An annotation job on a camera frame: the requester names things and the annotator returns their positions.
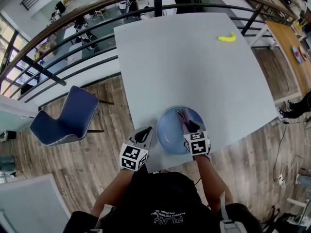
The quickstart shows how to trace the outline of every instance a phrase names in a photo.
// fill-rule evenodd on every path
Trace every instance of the yellow banana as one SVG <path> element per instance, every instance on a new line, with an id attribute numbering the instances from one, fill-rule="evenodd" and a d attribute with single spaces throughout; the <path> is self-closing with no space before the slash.
<path id="1" fill-rule="evenodd" d="M 231 36 L 219 36 L 218 40 L 220 41 L 226 41 L 226 42 L 232 42 L 235 41 L 237 39 L 237 36 L 231 32 Z"/>

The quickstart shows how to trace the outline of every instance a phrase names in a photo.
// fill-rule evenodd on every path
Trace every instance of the blue bowl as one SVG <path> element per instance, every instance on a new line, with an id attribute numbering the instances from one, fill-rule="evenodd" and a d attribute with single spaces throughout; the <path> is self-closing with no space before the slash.
<path id="1" fill-rule="evenodd" d="M 189 120 L 203 123 L 199 114 L 188 107 L 173 107 L 165 111 L 157 124 L 156 133 L 160 144 L 169 154 L 188 153 L 184 147 L 184 133 L 176 114 L 176 110 L 179 109 L 187 112 Z"/>

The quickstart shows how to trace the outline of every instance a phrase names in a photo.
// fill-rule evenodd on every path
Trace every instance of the black pants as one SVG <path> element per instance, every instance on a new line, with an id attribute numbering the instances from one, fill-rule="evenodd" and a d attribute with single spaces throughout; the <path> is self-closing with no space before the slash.
<path id="1" fill-rule="evenodd" d="M 284 117 L 293 119 L 298 118 L 305 112 L 311 111 L 309 105 L 311 105 L 311 92 L 307 93 L 300 102 L 292 104 L 290 106 L 292 111 L 285 112 Z"/>

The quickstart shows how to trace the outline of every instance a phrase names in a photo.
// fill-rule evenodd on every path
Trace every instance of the gray strap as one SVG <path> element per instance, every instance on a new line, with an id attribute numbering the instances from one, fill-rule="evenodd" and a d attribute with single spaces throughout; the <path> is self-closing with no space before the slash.
<path id="1" fill-rule="evenodd" d="M 225 192 L 221 194 L 220 196 L 220 207 L 222 211 L 222 217 L 224 220 L 229 220 L 227 211 L 225 210 Z"/>

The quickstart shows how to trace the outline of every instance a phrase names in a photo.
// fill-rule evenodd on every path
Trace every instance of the office chair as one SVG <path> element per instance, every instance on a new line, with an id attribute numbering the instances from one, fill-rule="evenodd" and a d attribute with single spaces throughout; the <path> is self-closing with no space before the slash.
<path id="1" fill-rule="evenodd" d="M 80 141 L 87 133 L 104 132 L 88 130 L 99 103 L 114 104 L 72 86 L 59 118 L 53 119 L 46 112 L 40 111 L 30 125 L 30 130 L 45 146 Z"/>

